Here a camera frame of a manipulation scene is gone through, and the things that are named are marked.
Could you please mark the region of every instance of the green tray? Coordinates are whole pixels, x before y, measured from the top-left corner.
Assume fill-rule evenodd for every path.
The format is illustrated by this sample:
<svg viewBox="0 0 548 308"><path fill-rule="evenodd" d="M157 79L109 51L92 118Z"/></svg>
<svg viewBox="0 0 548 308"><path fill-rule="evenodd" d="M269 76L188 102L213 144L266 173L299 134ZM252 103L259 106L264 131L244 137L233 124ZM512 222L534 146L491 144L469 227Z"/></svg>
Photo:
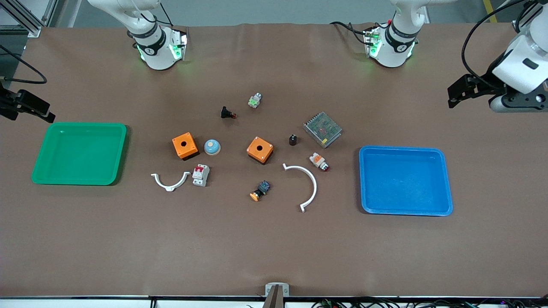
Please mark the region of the green tray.
<svg viewBox="0 0 548 308"><path fill-rule="evenodd" d="M110 185L116 179L127 129L120 123L52 124L36 159L36 184Z"/></svg>

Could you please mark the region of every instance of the white curved bracket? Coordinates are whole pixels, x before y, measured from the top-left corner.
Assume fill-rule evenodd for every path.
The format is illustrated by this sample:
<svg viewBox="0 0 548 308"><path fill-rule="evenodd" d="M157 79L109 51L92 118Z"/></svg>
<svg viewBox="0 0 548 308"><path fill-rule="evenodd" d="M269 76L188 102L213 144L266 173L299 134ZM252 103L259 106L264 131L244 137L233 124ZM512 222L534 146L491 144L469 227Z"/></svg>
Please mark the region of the white curved bracket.
<svg viewBox="0 0 548 308"><path fill-rule="evenodd" d="M316 196L316 191L318 191L318 184L316 183L316 179L314 178L314 175L312 175L312 173L310 171L308 171L308 169L303 168L301 166L286 166L286 164L283 164L283 169L284 170L289 170L289 169L301 170L302 172L306 173L310 177L310 179L312 180L312 184L314 185L314 192L312 193L312 196L310 197L310 199L308 199L305 203L300 205L301 210L304 213L305 212L305 207L307 207L310 203L312 203L312 200L314 200L314 197Z"/></svg>
<svg viewBox="0 0 548 308"><path fill-rule="evenodd" d="M151 174L152 176L154 176L154 179L156 180L156 183L158 185L160 185L160 187L163 187L166 191L174 191L175 188L181 186L185 181L186 181L186 177L190 175L190 172L185 172L182 174L182 178L180 181L177 182L177 184L175 185L172 185L172 186L165 186L163 185L161 182L160 182L160 177L158 176L157 173L153 173Z"/></svg>

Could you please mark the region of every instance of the green led light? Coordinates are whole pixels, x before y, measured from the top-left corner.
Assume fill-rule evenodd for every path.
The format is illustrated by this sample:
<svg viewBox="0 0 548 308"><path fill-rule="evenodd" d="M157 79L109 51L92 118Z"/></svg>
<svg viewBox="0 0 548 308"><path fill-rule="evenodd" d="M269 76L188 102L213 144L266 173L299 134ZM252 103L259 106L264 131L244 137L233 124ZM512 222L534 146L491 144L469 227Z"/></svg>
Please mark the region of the green led light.
<svg viewBox="0 0 548 308"><path fill-rule="evenodd" d="M369 55L372 57L376 57L379 54L379 50L382 46L382 41L380 39L377 40L377 42L373 46L371 46L371 51L369 52Z"/></svg>
<svg viewBox="0 0 548 308"><path fill-rule="evenodd" d="M139 54L141 55L141 60L145 61L145 56L143 56L141 48L139 47L139 45L137 45L137 50L139 51Z"/></svg>
<svg viewBox="0 0 548 308"><path fill-rule="evenodd" d="M175 60L179 60L181 59L181 52L179 51L179 48L177 46L173 46L173 45L169 45L170 47L170 50L172 51L172 54L173 54L173 58Z"/></svg>
<svg viewBox="0 0 548 308"><path fill-rule="evenodd" d="M415 42L413 42L413 44L411 44L411 47L409 47L409 53L407 54L407 57L411 56L411 53L413 52L413 47L415 47Z"/></svg>

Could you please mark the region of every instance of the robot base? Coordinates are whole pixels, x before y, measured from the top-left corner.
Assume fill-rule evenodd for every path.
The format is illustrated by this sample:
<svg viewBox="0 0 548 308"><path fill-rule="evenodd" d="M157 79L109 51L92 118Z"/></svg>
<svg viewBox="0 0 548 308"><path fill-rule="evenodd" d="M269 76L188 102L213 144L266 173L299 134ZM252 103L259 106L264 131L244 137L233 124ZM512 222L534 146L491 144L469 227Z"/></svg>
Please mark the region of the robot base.
<svg viewBox="0 0 548 308"><path fill-rule="evenodd" d="M165 70L172 67L177 61L184 60L187 44L187 34L172 30L168 27L161 27L165 32L165 43L156 55L149 55L147 48L138 50L141 54L141 59L153 70Z"/></svg>
<svg viewBox="0 0 548 308"><path fill-rule="evenodd" d="M406 52L398 53L394 51L394 48L390 46L384 39L385 32L388 28L377 27L371 30L369 36L364 34L364 42L373 43L373 46L365 45L366 54L369 58L375 59L380 65L386 67L398 67L405 63L407 58L411 56L413 43Z"/></svg>

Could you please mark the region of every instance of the blue tray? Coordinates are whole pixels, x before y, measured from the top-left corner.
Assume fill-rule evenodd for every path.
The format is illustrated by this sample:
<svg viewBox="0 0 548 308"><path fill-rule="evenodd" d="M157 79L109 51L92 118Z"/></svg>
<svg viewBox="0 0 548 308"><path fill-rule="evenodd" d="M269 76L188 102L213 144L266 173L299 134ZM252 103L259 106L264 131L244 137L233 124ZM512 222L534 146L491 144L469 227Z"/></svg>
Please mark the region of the blue tray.
<svg viewBox="0 0 548 308"><path fill-rule="evenodd" d="M453 211L445 157L438 149L364 146L359 175L368 213L447 216Z"/></svg>

